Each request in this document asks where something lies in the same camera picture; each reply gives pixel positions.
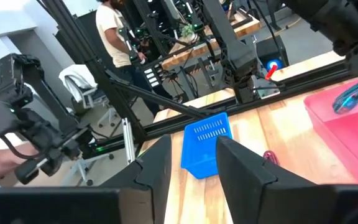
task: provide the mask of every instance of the gray floor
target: gray floor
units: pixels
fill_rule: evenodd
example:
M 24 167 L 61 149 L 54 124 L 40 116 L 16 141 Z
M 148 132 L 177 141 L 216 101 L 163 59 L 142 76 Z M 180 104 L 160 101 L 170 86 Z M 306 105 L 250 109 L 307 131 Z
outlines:
M 278 25 L 285 27 L 286 25 L 294 23 L 297 19 L 298 16 L 290 16 L 282 21 L 278 21 Z M 328 41 L 320 33 L 315 33 L 310 30 L 309 25 L 303 20 L 292 26 L 290 29 L 281 32 L 280 35 L 285 43 L 290 64 L 301 62 L 331 50 L 330 41 Z M 263 28 L 256 33 L 256 36 L 257 40 L 264 40 L 270 37 L 270 33 L 266 28 Z M 204 76 L 196 74 L 195 78 L 198 83 L 200 95 L 207 95 L 212 92 L 212 90 L 208 88 Z M 176 95 L 172 83 L 165 82 L 163 85 L 168 92 Z M 143 125 L 152 123 L 153 117 L 141 99 L 137 100 L 132 109 Z M 88 119 L 94 124 L 104 112 L 104 108 L 98 108 L 90 111 L 84 119 Z M 94 126 L 94 129 L 104 135 L 110 135 L 114 129 L 116 129 L 114 135 L 122 133 L 121 126 L 118 126 L 118 128 L 112 128 L 110 125 L 105 125 L 103 128 Z M 90 172 L 88 173 L 88 177 L 94 181 L 95 185 L 101 184 L 126 166 L 124 150 L 116 151 L 114 152 L 114 155 L 114 160 L 110 161 L 109 159 L 102 159 L 92 166 Z M 31 185 L 59 185 L 61 179 L 71 165 L 72 163 L 66 163 L 55 176 L 50 178 L 41 176 L 35 182 L 31 183 Z M 80 181 L 79 175 L 73 179 L 73 185 L 84 184 L 85 183 Z

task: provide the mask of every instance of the office chair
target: office chair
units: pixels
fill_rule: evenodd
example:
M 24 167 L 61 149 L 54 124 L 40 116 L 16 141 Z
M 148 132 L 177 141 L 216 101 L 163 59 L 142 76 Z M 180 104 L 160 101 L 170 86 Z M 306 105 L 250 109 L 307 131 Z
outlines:
M 83 108 L 90 109 L 99 105 L 107 107 L 107 112 L 99 119 L 97 124 L 100 128 L 102 128 L 102 122 L 108 118 L 110 126 L 114 127 L 115 124 L 113 123 L 113 119 L 117 117 L 117 113 L 116 110 L 111 105 L 109 105 L 109 100 L 107 99 L 103 91 L 99 90 L 98 88 L 92 88 L 90 86 L 89 88 L 82 88 L 77 85 L 77 79 L 79 79 L 77 76 L 67 75 L 65 77 L 65 82 L 75 87 L 75 89 L 77 89 L 78 92 L 81 94 Z

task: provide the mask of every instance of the blue basket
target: blue basket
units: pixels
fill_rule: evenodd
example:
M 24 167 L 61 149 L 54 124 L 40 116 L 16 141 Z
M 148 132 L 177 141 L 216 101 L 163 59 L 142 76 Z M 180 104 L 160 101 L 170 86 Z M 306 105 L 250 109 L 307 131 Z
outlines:
M 226 113 L 220 113 L 186 126 L 181 167 L 197 179 L 218 174 L 216 138 L 220 135 L 232 138 Z

